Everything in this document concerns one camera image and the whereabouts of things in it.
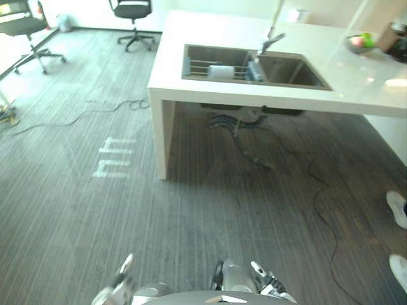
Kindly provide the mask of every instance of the black office chair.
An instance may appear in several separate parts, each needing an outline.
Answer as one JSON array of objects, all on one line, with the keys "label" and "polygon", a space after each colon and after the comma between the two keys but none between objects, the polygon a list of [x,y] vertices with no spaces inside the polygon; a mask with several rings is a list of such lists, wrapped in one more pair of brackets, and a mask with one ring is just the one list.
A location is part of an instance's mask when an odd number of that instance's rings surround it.
[{"label": "black office chair", "polygon": [[66,59],[61,54],[51,53],[49,49],[37,50],[36,47],[32,45],[31,34],[45,29],[48,23],[46,19],[41,20],[32,16],[28,1],[29,0],[0,0],[0,33],[5,33],[9,36],[26,35],[28,37],[31,52],[30,54],[22,55],[20,61],[12,67],[17,74],[20,74],[18,70],[19,67],[34,58],[38,59],[41,64],[43,74],[47,74],[41,57],[59,57],[62,62],[66,62]]},{"label": "black office chair", "polygon": [[[132,23],[135,24],[136,19],[141,19],[147,17],[151,13],[151,0],[137,1],[140,4],[130,4],[130,2],[135,2],[134,0],[117,0],[117,6],[113,8],[112,1],[109,0],[109,4],[115,16],[120,18],[131,19]],[[131,36],[121,37],[117,40],[120,44],[122,40],[129,39],[130,41],[126,44],[126,52],[128,52],[128,47],[135,41],[141,41],[144,43],[148,50],[151,51],[152,45],[145,42],[145,39],[151,39],[151,43],[155,42],[153,36],[139,35],[136,27],[134,27],[134,33]]]}]

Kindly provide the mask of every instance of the sneaker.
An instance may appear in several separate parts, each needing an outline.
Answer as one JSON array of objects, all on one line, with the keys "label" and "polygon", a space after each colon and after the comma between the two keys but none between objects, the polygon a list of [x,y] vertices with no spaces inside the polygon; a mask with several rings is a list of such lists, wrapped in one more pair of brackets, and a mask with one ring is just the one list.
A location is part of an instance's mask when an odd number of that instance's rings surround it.
[{"label": "sneaker", "polygon": [[394,220],[403,229],[407,229],[407,215],[404,211],[406,200],[396,191],[389,191],[386,194],[387,204],[393,211]]},{"label": "sneaker", "polygon": [[394,276],[407,293],[407,259],[403,256],[392,254],[389,257],[389,263]]}]

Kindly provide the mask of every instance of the double sink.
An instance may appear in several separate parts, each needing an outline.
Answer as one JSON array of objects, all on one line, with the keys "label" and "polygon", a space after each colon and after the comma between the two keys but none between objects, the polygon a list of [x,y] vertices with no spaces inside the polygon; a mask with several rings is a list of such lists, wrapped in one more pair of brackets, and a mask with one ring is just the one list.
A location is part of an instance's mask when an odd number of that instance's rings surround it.
[{"label": "double sink", "polygon": [[[210,65],[233,66],[233,78],[208,78]],[[184,50],[183,79],[332,91],[300,54],[265,52],[257,55],[255,50],[190,44]]]}]

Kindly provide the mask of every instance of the trash can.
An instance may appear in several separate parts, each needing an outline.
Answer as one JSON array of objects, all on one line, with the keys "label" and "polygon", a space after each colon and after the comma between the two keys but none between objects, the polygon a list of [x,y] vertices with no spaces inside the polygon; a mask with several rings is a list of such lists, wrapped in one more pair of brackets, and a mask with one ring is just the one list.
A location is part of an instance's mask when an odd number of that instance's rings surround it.
[{"label": "trash can", "polygon": [[69,22],[69,16],[66,14],[61,14],[57,16],[58,27],[61,32],[71,32],[72,26]]}]

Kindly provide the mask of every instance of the white wall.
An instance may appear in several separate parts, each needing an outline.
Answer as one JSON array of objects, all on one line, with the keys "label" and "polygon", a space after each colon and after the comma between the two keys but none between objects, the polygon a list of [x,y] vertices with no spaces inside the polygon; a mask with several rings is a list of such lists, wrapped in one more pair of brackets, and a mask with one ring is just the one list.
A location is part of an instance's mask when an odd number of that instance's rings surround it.
[{"label": "white wall", "polygon": [[[284,11],[289,8],[312,12],[310,21],[315,24],[346,27],[362,0],[286,0]],[[129,20],[116,18],[108,0],[42,0],[51,24],[55,16],[68,13],[72,23],[80,27],[131,29]],[[153,0],[153,13],[138,21],[140,29],[162,31],[163,21],[169,10],[190,10],[246,17],[271,19],[277,0]]]}]

